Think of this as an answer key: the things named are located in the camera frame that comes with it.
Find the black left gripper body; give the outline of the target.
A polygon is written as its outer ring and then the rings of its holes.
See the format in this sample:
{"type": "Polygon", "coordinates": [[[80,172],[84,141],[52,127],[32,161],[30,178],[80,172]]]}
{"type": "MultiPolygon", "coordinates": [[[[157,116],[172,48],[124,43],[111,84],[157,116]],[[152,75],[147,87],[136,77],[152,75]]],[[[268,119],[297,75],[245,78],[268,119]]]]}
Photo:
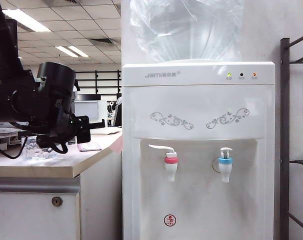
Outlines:
{"type": "Polygon", "coordinates": [[[57,153],[67,153],[67,143],[76,137],[77,143],[88,143],[91,141],[89,117],[75,116],[71,114],[66,122],[66,127],[60,127],[58,132],[49,135],[38,135],[36,143],[42,149],[51,148],[57,153]]]}

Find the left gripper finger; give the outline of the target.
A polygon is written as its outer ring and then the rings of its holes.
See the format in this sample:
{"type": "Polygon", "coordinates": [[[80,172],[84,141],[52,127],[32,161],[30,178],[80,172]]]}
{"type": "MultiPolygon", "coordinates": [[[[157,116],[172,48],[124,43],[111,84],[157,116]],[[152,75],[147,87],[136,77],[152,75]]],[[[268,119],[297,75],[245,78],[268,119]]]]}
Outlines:
{"type": "Polygon", "coordinates": [[[101,129],[101,128],[105,128],[106,124],[105,124],[105,120],[102,119],[101,122],[92,122],[89,123],[88,128],[91,129],[101,129]]]}
{"type": "Polygon", "coordinates": [[[34,133],[30,130],[24,130],[24,131],[19,131],[18,132],[18,137],[19,138],[27,138],[27,137],[32,137],[32,136],[37,136],[37,133],[34,133]]]}

